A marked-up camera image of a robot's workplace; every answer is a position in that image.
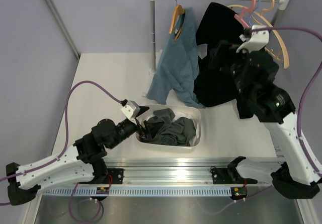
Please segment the black t shirt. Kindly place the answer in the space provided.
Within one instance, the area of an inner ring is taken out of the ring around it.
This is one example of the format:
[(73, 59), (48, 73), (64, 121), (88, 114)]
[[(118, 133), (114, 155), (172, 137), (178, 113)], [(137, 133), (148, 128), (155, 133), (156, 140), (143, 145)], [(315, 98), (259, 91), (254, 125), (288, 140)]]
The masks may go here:
[(194, 93), (203, 106), (209, 108), (236, 99), (240, 119), (249, 119), (253, 113), (238, 95), (234, 81), (222, 66), (233, 60), (224, 52), (223, 44), (240, 44), (244, 28), (235, 19), (235, 11), (219, 3), (210, 3), (196, 33), (197, 45), (207, 45), (207, 54), (198, 58), (199, 75), (194, 81)]

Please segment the pink plastic hanger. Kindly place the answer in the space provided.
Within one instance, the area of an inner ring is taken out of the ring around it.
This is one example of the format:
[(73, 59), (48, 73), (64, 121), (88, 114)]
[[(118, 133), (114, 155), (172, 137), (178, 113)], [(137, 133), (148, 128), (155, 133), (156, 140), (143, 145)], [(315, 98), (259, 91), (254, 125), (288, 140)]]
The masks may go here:
[(246, 6), (243, 6), (242, 7), (242, 10), (240, 12), (240, 14), (235, 14), (234, 15), (234, 18), (244, 27), (244, 28), (247, 28), (249, 27), (249, 25), (247, 24), (247, 22), (244, 20), (244, 15), (246, 13), (250, 13), (253, 8), (255, 7), (256, 5), (256, 0), (250, 0), (251, 1), (251, 5), (249, 7), (246, 7)]

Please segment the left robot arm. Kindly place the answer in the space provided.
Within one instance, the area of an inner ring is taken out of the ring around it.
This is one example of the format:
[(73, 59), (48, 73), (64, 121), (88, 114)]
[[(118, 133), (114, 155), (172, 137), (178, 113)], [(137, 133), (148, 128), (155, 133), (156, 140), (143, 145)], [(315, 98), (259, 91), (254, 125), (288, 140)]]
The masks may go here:
[(102, 119), (90, 133), (64, 148), (62, 153), (40, 161), (6, 166), (9, 204), (22, 205), (47, 190), (71, 184), (101, 184), (107, 180), (108, 168), (104, 157), (107, 151), (135, 133), (144, 132), (137, 117), (149, 110), (128, 102), (121, 108), (125, 119), (115, 124)]

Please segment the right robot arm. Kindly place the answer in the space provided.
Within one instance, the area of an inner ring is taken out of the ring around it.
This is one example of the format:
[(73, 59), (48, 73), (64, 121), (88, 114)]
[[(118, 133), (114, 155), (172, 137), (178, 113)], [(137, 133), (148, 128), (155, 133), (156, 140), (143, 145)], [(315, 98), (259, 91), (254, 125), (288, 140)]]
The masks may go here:
[(210, 50), (209, 67), (228, 76), (247, 108), (268, 129), (284, 162), (269, 164), (237, 157), (227, 166), (233, 182), (252, 179), (272, 185), (288, 199), (312, 199), (320, 191), (321, 177), (303, 150), (305, 138), (297, 133), (299, 114), (289, 96), (273, 81), (279, 65), (265, 50), (239, 50), (239, 44), (221, 40)]

